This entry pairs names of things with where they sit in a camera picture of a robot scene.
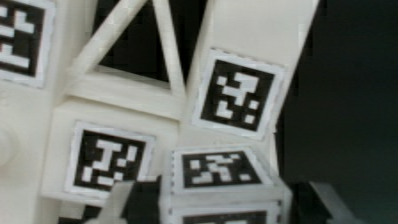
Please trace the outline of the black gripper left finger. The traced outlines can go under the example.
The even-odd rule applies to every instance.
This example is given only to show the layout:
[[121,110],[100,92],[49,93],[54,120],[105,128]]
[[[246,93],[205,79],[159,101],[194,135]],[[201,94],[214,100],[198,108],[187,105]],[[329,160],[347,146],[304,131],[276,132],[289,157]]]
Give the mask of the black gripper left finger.
[[86,221],[86,224],[129,224],[121,214],[125,211],[134,184],[134,181],[116,183],[100,215]]

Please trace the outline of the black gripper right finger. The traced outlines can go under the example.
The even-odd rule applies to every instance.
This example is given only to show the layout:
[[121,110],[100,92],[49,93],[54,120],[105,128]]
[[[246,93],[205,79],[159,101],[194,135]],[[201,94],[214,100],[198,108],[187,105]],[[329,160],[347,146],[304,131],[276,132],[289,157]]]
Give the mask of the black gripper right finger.
[[320,210],[312,214],[310,224],[368,224],[345,204],[333,185],[326,182],[312,182]]

